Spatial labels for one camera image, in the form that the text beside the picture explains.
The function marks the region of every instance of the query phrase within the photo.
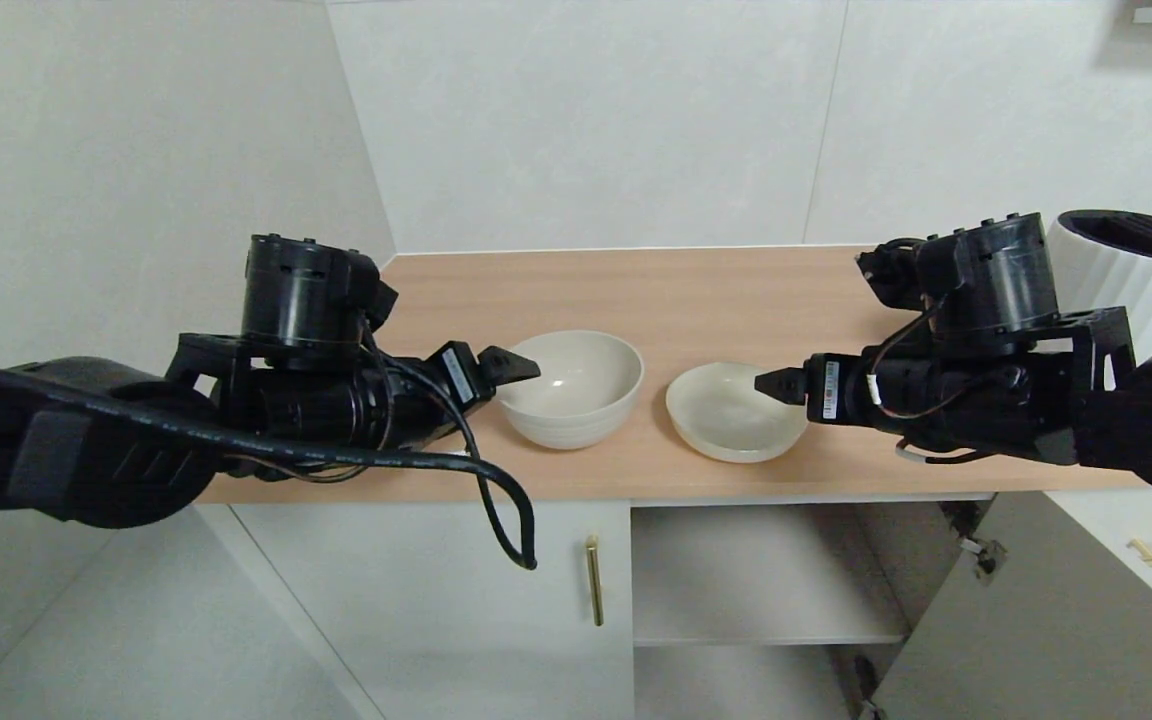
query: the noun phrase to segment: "ceramic bowl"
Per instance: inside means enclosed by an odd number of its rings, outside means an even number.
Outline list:
[[[643,356],[607,333],[561,331],[511,348],[540,365],[540,377],[497,392],[509,424],[556,450],[589,447],[616,432],[643,387]]]

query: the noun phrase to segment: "frosted glass bowl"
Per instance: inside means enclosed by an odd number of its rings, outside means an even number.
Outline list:
[[[763,462],[783,455],[808,427],[804,407],[786,406],[755,389],[765,370],[713,363],[669,382],[666,407],[673,427],[713,460]]]

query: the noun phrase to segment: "black lid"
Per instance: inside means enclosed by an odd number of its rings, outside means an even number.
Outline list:
[[[1152,215],[1123,210],[1070,210],[1061,213],[1058,222],[1092,242],[1152,258]]]

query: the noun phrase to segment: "white wall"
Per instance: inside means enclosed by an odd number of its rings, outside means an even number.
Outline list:
[[[1,1],[0,365],[86,354],[162,372],[179,332],[237,331],[257,232],[393,256],[323,6]],[[151,641],[159,675],[128,688],[134,707],[97,715],[153,715],[156,700],[187,707],[150,692],[173,683],[302,698],[271,677],[287,630],[265,626],[260,594],[237,570],[215,570],[223,548],[191,528],[124,538],[0,514],[0,717],[46,717],[28,703],[69,707],[50,694],[70,689],[68,702],[88,694],[109,710],[114,696],[92,679],[123,679],[139,660],[120,643]],[[79,578],[84,568],[100,582]],[[161,586],[144,588],[147,578]],[[245,624],[223,622],[236,612]],[[21,642],[32,667],[8,655]],[[90,679],[56,674],[73,670],[59,665],[70,650]],[[189,657],[196,665],[170,679],[173,659]],[[205,673],[207,659],[220,669]],[[303,660],[288,655],[285,667],[305,673]],[[217,697],[197,707],[222,706]],[[343,712],[326,703],[283,717]]]
[[[332,5],[402,252],[1152,213],[1144,0]]]
[[[393,255],[321,6],[0,3],[0,365],[161,372],[264,232]]]

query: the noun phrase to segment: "white cabinet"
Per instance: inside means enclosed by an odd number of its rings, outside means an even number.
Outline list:
[[[882,679],[887,720],[1152,719],[1152,588],[1043,493],[1001,495]]]
[[[0,664],[1,720],[88,717],[378,715],[187,510],[114,533]]]
[[[531,573],[500,552],[479,503],[234,510],[389,720],[634,715],[628,502],[536,503]]]
[[[827,646],[909,632],[855,506],[641,507],[632,530],[639,720],[846,720]]]

